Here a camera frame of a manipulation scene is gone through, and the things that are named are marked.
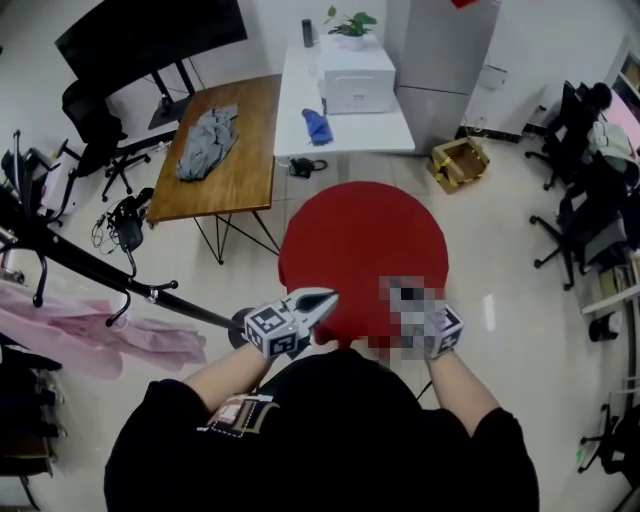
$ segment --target white pot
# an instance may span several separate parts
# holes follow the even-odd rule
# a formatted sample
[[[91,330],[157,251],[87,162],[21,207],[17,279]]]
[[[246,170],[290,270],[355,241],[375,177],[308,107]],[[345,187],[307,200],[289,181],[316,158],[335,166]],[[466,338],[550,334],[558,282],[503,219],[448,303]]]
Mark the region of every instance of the white pot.
[[[360,52],[364,49],[364,36],[342,36],[342,47],[352,52]]]

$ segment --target monitor stand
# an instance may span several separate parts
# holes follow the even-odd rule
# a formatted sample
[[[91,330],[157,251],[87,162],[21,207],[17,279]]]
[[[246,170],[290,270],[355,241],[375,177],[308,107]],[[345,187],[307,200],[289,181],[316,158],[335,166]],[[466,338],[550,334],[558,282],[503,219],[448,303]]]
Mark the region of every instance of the monitor stand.
[[[178,73],[180,73],[180,77],[182,78],[187,91],[189,91],[189,96],[180,101],[173,101],[173,98],[169,94],[169,90],[164,85],[162,78],[160,78],[160,74],[157,71],[153,71],[151,76],[162,93],[162,104],[154,112],[153,117],[151,118],[151,123],[149,123],[149,130],[153,130],[154,128],[158,128],[159,126],[172,123],[174,121],[180,121],[191,102],[191,98],[196,93],[182,61],[175,62],[174,64],[178,68]]]

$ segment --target potted plant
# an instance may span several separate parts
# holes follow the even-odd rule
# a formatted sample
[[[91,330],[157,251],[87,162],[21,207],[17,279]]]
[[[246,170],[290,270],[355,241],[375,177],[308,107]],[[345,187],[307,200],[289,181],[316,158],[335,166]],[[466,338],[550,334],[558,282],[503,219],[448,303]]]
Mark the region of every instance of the potted plant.
[[[336,20],[338,10],[332,5],[327,13],[330,21]],[[345,16],[342,22],[330,34],[340,34],[343,36],[344,46],[350,50],[360,51],[364,48],[364,36],[371,32],[367,25],[377,25],[378,20],[369,16],[366,12],[358,12],[353,17]]]

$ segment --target black sweatshirt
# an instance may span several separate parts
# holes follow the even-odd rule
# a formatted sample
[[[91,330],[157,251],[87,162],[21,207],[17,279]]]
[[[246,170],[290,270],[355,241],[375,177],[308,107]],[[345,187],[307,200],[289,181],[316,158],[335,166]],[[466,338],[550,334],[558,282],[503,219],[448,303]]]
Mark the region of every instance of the black sweatshirt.
[[[110,511],[288,500],[302,509],[327,500],[332,508],[539,509],[510,414],[491,412],[469,437],[453,414],[422,410],[397,375],[351,350],[294,362],[213,418],[185,384],[153,382],[118,437],[104,491]]]

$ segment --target green plant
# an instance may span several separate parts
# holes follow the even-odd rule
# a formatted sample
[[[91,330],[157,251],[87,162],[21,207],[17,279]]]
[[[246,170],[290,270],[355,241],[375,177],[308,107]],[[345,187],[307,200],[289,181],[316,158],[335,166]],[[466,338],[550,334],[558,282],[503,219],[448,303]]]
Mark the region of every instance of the green plant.
[[[329,19],[324,22],[326,25],[330,21],[337,21],[338,10],[332,5],[327,13]],[[345,16],[336,28],[330,34],[342,34],[349,37],[360,37],[371,32],[366,25],[377,25],[378,20],[369,16],[366,12],[358,12],[353,17]]]

